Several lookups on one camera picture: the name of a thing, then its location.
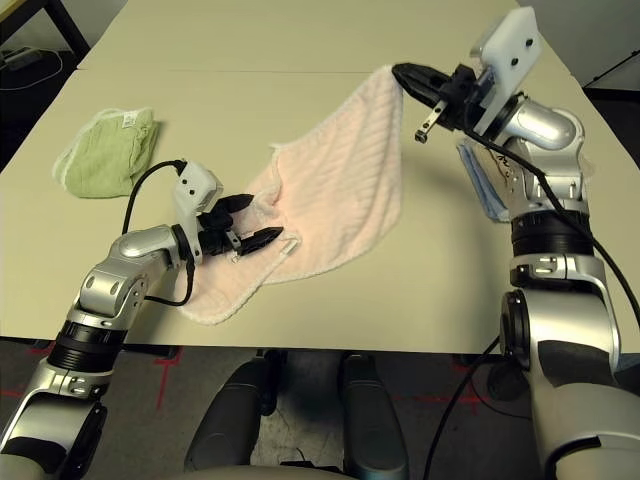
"green towel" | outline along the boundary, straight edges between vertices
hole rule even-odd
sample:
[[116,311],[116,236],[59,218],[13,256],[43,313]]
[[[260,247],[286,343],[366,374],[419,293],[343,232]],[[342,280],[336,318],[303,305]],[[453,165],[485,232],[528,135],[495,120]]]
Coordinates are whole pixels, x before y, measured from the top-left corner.
[[81,198],[129,195],[147,169],[157,133],[150,108],[103,110],[58,157],[53,177]]

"metal bolt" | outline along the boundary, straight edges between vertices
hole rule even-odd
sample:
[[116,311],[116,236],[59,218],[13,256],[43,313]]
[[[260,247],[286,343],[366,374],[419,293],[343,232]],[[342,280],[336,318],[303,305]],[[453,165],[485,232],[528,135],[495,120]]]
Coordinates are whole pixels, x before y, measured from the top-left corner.
[[427,143],[427,132],[417,130],[414,138],[416,139],[416,142]]

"gray carpet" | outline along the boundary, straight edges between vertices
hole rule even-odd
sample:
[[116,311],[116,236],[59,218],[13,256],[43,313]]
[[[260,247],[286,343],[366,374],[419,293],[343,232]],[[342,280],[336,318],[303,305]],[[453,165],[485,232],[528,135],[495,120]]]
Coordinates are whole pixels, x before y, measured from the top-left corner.
[[[17,404],[45,352],[0,342],[0,422]],[[253,350],[190,347],[177,361],[123,353],[104,404],[109,417],[85,478],[155,479],[181,471],[191,438],[213,396]],[[342,465],[342,417],[336,394],[340,352],[291,352],[277,411],[263,418],[252,463],[300,460]],[[422,478],[427,448],[463,372],[449,355],[377,353],[378,371],[393,399],[406,439],[411,477]],[[478,372],[481,395],[487,367]],[[493,402],[528,413],[528,399]],[[498,415],[469,390],[450,418],[433,480],[540,478],[531,423]]]

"blue object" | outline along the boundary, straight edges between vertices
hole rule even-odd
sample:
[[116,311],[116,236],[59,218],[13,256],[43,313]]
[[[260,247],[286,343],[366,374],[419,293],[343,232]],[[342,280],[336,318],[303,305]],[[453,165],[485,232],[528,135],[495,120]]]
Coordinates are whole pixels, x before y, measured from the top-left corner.
[[476,190],[478,200],[482,204],[484,213],[495,222],[508,222],[509,210],[505,207],[491,181],[487,178],[487,174],[479,165],[471,146],[466,143],[459,143],[457,148],[462,164],[469,174],[473,188]]

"black cable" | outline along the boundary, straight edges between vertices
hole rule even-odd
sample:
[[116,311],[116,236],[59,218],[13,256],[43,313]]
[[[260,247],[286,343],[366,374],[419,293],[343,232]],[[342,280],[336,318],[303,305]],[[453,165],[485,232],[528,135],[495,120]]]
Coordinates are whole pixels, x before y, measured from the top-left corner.
[[529,163],[520,155],[517,155],[511,152],[510,150],[504,147],[501,147],[500,145],[497,145],[491,142],[490,140],[483,138],[482,136],[478,135],[476,132],[473,131],[469,123],[469,106],[470,105],[471,105],[470,102],[467,103],[467,106],[465,107],[465,111],[464,111],[465,135],[472,138],[476,142],[484,145],[486,148],[493,150],[495,152],[501,153],[505,157],[510,158],[511,160],[516,162],[518,165],[520,165],[522,168],[529,170],[531,173],[535,175],[535,177],[538,179],[538,183],[540,184],[540,187],[542,188],[544,193],[547,195],[547,198],[549,199],[549,201],[551,202],[551,205],[555,209],[555,213],[560,219],[560,221],[562,221],[562,223],[564,223],[565,225],[571,227],[573,230],[575,230],[584,238],[586,238],[589,242],[591,242],[591,244],[593,244],[593,247],[596,249],[596,251],[600,253],[600,255],[602,255],[602,258],[604,259],[604,261],[607,263],[607,265],[609,265],[609,268],[611,268],[611,271],[618,279],[618,282],[620,282],[620,286],[622,287],[622,289],[624,290],[624,293],[629,299],[629,303],[631,304],[631,309],[633,310],[633,314],[636,317],[636,322],[638,323],[638,326],[640,326],[640,305],[638,305],[638,300],[635,294],[633,293],[633,290],[631,289],[629,282],[627,281],[624,274],[622,273],[622,270],[620,270],[616,262],[613,260],[613,257],[609,255],[609,252],[607,252],[604,246],[602,246],[602,244],[598,240],[596,240],[596,238],[593,236],[593,234],[591,234],[591,232],[583,228],[571,216],[567,214],[567,210],[562,206],[562,204],[560,203],[560,200],[558,200],[558,197],[556,197],[555,193],[553,192],[553,189],[549,185],[549,182],[547,182],[547,177],[545,173],[542,170],[540,170],[535,165],[532,165],[531,163]]
[[529,421],[531,421],[531,417],[529,417],[528,415],[518,415],[517,413],[504,412],[504,411],[494,407],[489,402],[485,401],[480,396],[480,394],[478,393],[478,390],[476,389],[476,384],[474,383],[473,378],[471,378],[471,380],[469,381],[469,385],[471,385],[471,390],[473,390],[474,395],[476,397],[478,397],[478,400],[480,400],[480,403],[482,403],[489,410],[491,410],[491,411],[493,411],[495,413],[499,413],[500,415],[504,415],[505,417],[519,418],[521,420],[529,420]]
[[187,264],[185,268],[187,270],[187,292],[185,293],[184,298],[182,300],[180,300],[179,302],[176,302],[174,300],[167,300],[165,298],[154,297],[152,295],[145,295],[144,299],[151,300],[152,302],[161,303],[163,305],[169,305],[170,307],[181,307],[182,305],[185,305],[191,298],[191,292],[193,291],[193,276],[196,271],[196,263],[193,260],[193,255],[191,255],[191,253],[189,253],[189,258],[187,259]]
[[598,80],[601,80],[602,78],[604,78],[605,76],[609,75],[611,72],[613,72],[616,68],[620,67],[621,65],[624,65],[625,63],[627,63],[629,60],[631,60],[633,57],[635,57],[636,55],[640,54],[640,50],[633,50],[631,52],[631,55],[629,55],[627,58],[624,58],[622,60],[620,60],[618,63],[616,63],[613,67],[605,70],[604,72],[602,72],[600,75],[596,75],[595,77],[593,77],[593,79],[587,83],[584,87],[582,88],[588,88],[591,85],[593,85],[594,83],[596,83]]
[[298,450],[298,453],[300,454],[300,456],[302,457],[302,461],[306,462],[307,459],[304,456],[304,453],[302,453],[302,450],[300,449],[300,447],[296,447],[296,450]]
[[431,464],[433,463],[433,456],[436,453],[436,448],[438,447],[438,442],[440,441],[440,437],[442,436],[442,432],[444,431],[444,427],[447,424],[447,420],[449,419],[449,416],[451,415],[451,412],[453,411],[453,407],[456,406],[456,403],[457,403],[458,399],[460,398],[460,395],[462,395],[462,392],[464,391],[464,388],[467,386],[467,383],[469,383],[469,380],[471,380],[471,377],[473,377],[473,374],[475,373],[475,371],[478,369],[478,367],[480,365],[482,365],[482,363],[485,361],[487,356],[496,347],[496,345],[498,345],[499,341],[500,341],[500,337],[496,337],[493,340],[493,342],[491,342],[491,344],[484,350],[484,352],[482,352],[482,354],[479,355],[478,358],[476,358],[473,361],[473,363],[469,366],[469,369],[467,370],[467,373],[465,373],[464,378],[460,382],[460,385],[458,385],[458,388],[456,389],[455,393],[451,397],[451,400],[449,400],[447,408],[445,409],[444,413],[442,414],[442,417],[440,417],[440,423],[438,424],[438,428],[436,430],[436,433],[433,436],[433,440],[431,441],[431,446],[429,447],[429,454],[427,455],[427,462],[426,462],[426,464],[424,466],[424,473],[422,475],[422,480],[428,480],[429,479],[429,472],[431,471]]
[[133,204],[136,201],[136,196],[138,195],[140,187],[142,187],[144,181],[149,178],[151,174],[164,167],[174,167],[178,172],[178,175],[180,175],[182,173],[182,170],[184,170],[186,164],[187,162],[185,162],[184,160],[170,160],[168,162],[160,162],[140,176],[138,181],[133,186],[133,190],[131,190],[131,195],[129,195],[129,202],[127,203],[127,210],[124,214],[124,222],[122,223],[122,235],[129,231],[129,223],[131,222],[131,214],[133,213]]
[[[131,190],[131,195],[129,196],[129,202],[127,203],[127,210],[124,214],[124,222],[122,224],[122,235],[124,235],[129,231],[129,223],[131,222],[133,205],[136,201],[136,196],[140,191],[140,187],[142,187],[142,184],[144,183],[144,181],[147,178],[149,178],[154,172],[157,172],[161,168],[174,167],[178,175],[180,175],[186,166],[187,166],[187,162],[185,162],[184,160],[170,160],[167,162],[160,162],[157,165],[154,165],[153,167],[151,167],[149,170],[147,170],[140,176],[138,181],[133,186],[133,190]],[[187,292],[182,300],[180,301],[167,300],[165,298],[154,297],[153,295],[145,295],[144,299],[151,300],[152,302],[161,303],[163,305],[169,305],[171,307],[181,307],[182,305],[185,305],[191,298],[191,292],[193,291],[193,277],[196,271],[195,260],[193,258],[193,255],[191,255],[191,252],[189,252],[189,257],[187,258],[187,263],[185,268],[187,270]]]

